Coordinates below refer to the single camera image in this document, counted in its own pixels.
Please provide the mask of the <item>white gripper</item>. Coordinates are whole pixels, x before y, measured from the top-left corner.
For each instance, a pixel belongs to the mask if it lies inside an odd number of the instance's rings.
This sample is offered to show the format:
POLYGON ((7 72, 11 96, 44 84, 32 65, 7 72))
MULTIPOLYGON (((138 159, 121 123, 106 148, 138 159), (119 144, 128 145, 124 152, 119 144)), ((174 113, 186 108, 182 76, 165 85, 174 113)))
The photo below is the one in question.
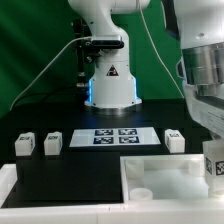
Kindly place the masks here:
POLYGON ((183 84, 191 118, 224 139, 224 105, 216 97, 199 97, 192 85, 183 84))

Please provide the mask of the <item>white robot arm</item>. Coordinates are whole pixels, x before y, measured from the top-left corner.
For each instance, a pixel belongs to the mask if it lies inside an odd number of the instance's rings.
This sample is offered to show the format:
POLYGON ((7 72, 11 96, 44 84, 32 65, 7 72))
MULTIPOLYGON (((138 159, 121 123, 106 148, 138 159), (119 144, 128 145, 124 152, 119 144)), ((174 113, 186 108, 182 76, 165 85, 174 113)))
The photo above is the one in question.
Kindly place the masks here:
MULTIPOLYGON (((113 14, 132 13, 150 0, 68 0, 90 28, 87 47, 96 67, 86 104, 99 111, 137 106, 130 73, 129 37, 113 14)), ((224 0, 162 0, 164 19, 180 38, 183 90, 194 121, 224 138, 224 0)))

